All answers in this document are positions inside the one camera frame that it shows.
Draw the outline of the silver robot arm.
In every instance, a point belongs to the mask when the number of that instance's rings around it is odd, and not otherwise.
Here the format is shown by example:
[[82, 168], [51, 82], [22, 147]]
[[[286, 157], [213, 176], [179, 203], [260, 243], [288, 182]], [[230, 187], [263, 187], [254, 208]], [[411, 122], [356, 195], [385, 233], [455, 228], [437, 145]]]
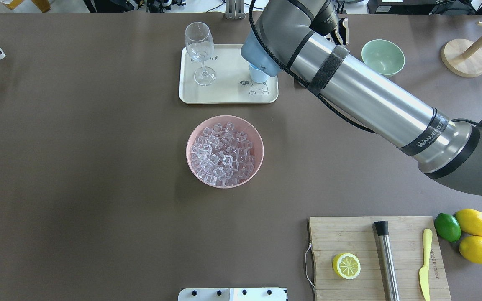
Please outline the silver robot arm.
[[328, 108], [355, 118], [418, 163], [429, 179], [482, 196], [482, 120], [453, 121], [329, 41], [331, 0], [269, 1], [241, 54], [270, 77], [285, 71]]

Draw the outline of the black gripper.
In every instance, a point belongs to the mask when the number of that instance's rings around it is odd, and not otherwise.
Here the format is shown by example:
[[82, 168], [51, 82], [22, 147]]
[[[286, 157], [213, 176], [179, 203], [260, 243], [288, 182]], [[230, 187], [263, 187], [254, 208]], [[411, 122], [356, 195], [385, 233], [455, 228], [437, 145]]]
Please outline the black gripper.
[[347, 46], [349, 44], [348, 17], [339, 19], [337, 26], [327, 35], [327, 40], [341, 46]]

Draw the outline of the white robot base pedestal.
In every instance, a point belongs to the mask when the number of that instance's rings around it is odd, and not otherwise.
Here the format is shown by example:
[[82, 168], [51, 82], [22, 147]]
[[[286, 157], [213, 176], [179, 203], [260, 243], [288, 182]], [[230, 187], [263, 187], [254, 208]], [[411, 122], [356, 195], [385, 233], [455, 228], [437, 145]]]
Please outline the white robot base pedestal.
[[180, 290], [178, 301], [288, 301], [286, 288], [186, 288]]

